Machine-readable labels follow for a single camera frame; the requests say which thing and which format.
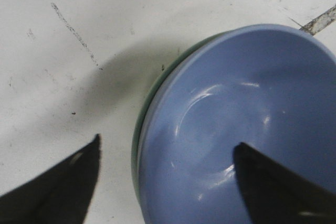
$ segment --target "white floor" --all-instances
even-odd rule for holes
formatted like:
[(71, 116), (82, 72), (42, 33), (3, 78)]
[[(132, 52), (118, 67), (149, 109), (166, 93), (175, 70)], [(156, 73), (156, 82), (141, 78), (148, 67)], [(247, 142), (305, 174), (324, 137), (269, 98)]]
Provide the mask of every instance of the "white floor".
[[(130, 149), (145, 95), (192, 44), (221, 31), (300, 28), (335, 0), (1, 0), (0, 195), (101, 133), (86, 223), (143, 223)], [(336, 22), (315, 37), (336, 54)]]

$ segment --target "blue bowl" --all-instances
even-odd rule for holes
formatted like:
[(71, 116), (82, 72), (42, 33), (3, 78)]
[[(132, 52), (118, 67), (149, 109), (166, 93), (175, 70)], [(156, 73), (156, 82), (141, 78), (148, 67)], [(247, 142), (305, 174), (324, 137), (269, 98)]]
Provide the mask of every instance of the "blue bowl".
[(290, 27), (230, 31), (156, 85), (138, 127), (147, 224), (251, 223), (232, 161), (240, 142), (336, 193), (334, 55)]

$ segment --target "white surface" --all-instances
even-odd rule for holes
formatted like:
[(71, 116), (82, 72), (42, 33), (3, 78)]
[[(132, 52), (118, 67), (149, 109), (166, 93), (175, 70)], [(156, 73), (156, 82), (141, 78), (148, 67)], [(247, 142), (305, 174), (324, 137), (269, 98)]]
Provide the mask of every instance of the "white surface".
[[(66, 27), (52, 3), (75, 31)], [(131, 140), (161, 66), (218, 32), (257, 23), (299, 28), (290, 18), (304, 25), (334, 4), (335, 0), (1, 0), (0, 194), (101, 133), (102, 168), (86, 223), (143, 223), (132, 187)], [(335, 34), (333, 23), (316, 38), (336, 53)]]

